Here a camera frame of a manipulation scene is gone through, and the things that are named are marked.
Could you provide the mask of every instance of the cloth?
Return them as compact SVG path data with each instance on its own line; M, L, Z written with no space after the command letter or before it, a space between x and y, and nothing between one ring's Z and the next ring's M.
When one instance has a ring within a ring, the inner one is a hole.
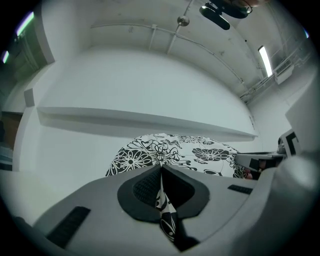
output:
M143 135L121 148L105 176L152 165L177 165L196 172L243 179L238 151L212 138L165 133Z

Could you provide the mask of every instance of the black and white floral pattern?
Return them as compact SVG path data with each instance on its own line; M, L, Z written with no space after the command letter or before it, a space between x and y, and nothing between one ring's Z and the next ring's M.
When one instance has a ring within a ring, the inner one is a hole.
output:
M106 176L151 165L177 165L204 173L243 179L244 168L235 162L238 151L214 139L201 136L179 136L165 133L135 138L121 148L112 160ZM177 212L162 184L156 198L161 215L160 227L173 242L176 234Z
M179 136L179 142L181 143L201 143L203 137L200 136Z
M194 148L192 153L202 161L220 161L227 159L229 152L223 149L201 149Z

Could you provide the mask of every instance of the black mesh pad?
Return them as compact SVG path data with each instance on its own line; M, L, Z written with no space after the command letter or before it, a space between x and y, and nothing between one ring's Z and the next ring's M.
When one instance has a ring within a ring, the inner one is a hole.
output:
M201 182L167 165L155 165L144 173L125 181L117 192L122 209L132 218L159 223L160 213L155 208L161 187L175 207L179 219L197 216L209 201L209 190Z
M133 194L139 201L154 208L160 185L161 169L157 169L133 186Z

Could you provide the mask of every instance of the white shelf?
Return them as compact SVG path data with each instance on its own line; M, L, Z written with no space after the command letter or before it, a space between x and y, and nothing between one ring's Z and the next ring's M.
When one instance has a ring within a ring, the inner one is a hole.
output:
M113 109L83 107L38 107L37 109L42 113L42 119L44 120L42 123L44 125L66 130L83 130L86 133L106 136L134 138L144 135L142 134L143 132L145 134L174 133L206 136L215 139L217 139L217 136L222 136L223 138L220 138L220 140L224 142L250 141L257 136L255 133L208 123ZM107 129L90 130L90 124L111 126L115 127L115 129L112 129L111 134L105 134Z

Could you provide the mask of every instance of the black rectangular slot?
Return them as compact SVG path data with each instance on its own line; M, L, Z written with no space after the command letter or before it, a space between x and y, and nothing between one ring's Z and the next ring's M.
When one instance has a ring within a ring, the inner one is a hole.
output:
M46 238L64 249L90 211L88 208L76 206Z
M228 187L229 190L237 191L240 193L248 194L250 195L252 192L252 188L244 187L244 186L237 186L237 185L230 185Z

